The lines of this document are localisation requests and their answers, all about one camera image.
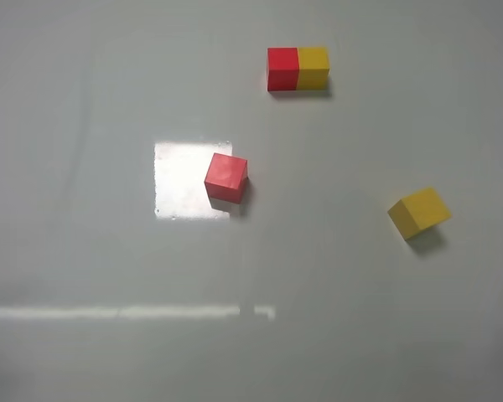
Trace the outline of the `red template cube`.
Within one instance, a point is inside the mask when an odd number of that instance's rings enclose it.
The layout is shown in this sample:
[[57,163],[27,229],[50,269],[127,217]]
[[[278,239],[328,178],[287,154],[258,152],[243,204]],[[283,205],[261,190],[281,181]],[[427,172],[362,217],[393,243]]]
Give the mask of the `red template cube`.
[[296,90],[299,75],[298,49],[267,49],[267,90]]

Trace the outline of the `yellow template cube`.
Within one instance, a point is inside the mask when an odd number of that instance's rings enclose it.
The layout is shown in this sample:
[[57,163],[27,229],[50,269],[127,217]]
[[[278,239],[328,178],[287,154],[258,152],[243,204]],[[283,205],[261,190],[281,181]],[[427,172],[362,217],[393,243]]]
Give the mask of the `yellow template cube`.
[[329,77],[329,56],[325,47],[298,48],[297,90],[325,90]]

